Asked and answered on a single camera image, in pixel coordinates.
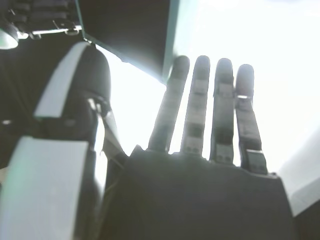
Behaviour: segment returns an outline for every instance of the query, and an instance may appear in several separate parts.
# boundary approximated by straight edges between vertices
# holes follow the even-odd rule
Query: light fixture
[[[14,49],[18,46],[18,33],[15,26],[0,17],[0,49]]]

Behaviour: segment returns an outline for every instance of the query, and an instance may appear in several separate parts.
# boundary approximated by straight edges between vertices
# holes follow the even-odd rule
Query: bright white background
[[[213,78],[220,58],[255,70],[254,111],[268,170],[276,172],[320,126],[320,1],[199,0],[186,52],[211,60],[203,156],[210,151]],[[121,144],[146,148],[166,87],[105,52],[111,67],[111,104]],[[180,149],[190,76],[170,152]],[[238,149],[235,130],[234,147]],[[235,163],[239,154],[235,152]]]

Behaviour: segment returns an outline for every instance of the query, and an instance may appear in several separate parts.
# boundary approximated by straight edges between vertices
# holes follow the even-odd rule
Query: back of robotic hand
[[[294,240],[282,181],[269,174],[253,111],[254,70],[244,64],[215,71],[209,160],[202,158],[210,60],[194,67],[181,150],[168,154],[190,62],[173,65],[149,145],[135,148],[104,199],[99,240]],[[241,167],[233,165],[234,112]]]

